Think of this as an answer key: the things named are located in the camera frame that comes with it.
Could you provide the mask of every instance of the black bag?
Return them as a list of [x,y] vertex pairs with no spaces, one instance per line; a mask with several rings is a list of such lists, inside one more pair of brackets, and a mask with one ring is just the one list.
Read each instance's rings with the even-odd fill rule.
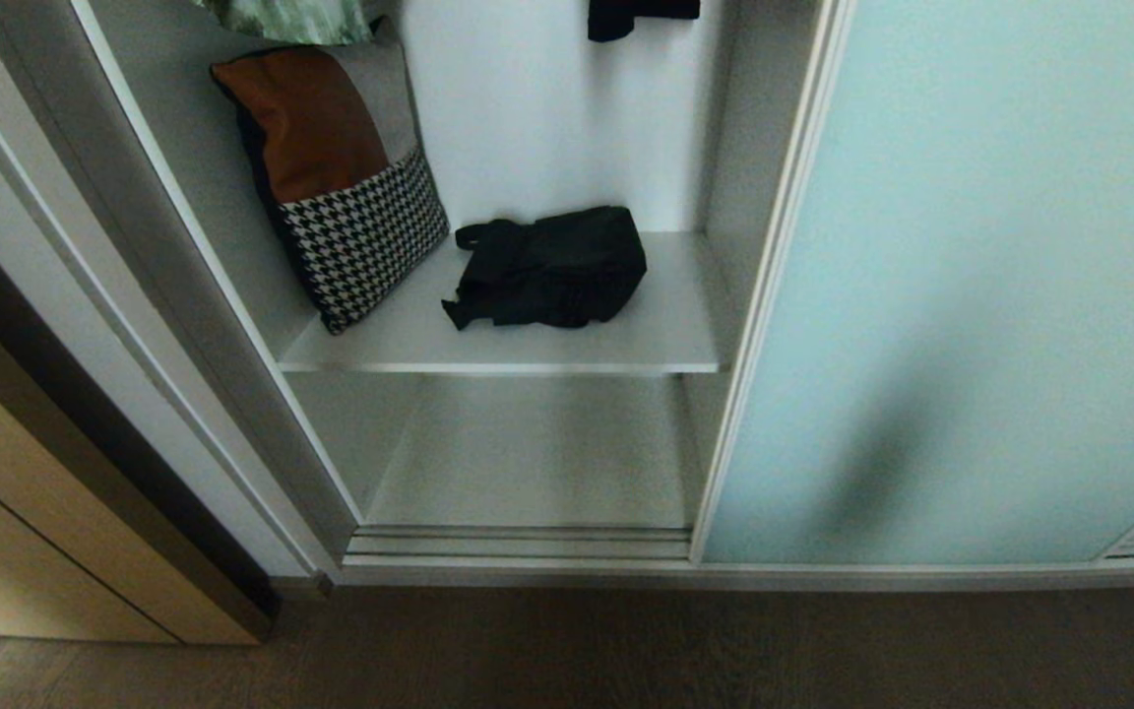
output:
[[460,228],[473,250],[458,301],[441,301],[458,329],[476,318],[511,326],[581,328],[616,316],[645,275],[645,251],[633,214],[595,206],[521,226],[511,220]]

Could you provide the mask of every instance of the white shelf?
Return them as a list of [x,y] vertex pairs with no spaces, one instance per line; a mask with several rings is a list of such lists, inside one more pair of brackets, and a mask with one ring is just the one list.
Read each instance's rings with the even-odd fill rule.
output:
[[671,377],[430,377],[369,525],[684,530],[697,490]]
[[464,331],[440,306],[452,301],[472,255],[452,238],[339,337],[312,320],[279,358],[286,372],[347,370],[429,373],[719,372],[705,284],[713,269],[699,234],[643,235],[646,275],[608,323],[582,329],[541,324],[494,327],[476,320]]

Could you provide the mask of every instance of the black object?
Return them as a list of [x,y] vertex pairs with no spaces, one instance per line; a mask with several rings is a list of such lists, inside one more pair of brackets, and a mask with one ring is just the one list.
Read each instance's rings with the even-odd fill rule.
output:
[[492,220],[456,233],[473,250],[458,301],[441,301],[458,329],[476,318],[498,326],[581,328],[624,309],[645,275],[645,251],[624,206],[559,214],[521,226]]
[[634,18],[697,19],[699,0],[590,0],[589,37],[615,41],[633,32]]

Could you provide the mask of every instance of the houndstooth pattern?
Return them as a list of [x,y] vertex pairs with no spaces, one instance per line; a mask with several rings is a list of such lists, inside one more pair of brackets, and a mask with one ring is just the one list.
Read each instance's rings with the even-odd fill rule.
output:
[[332,335],[365,318],[449,234],[418,146],[353,187],[280,210],[310,296]]

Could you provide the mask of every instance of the dark wood floor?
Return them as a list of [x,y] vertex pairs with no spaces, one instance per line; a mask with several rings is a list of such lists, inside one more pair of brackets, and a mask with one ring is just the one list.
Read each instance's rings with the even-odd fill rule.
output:
[[257,649],[5,641],[0,708],[1134,706],[1134,589],[340,589]]

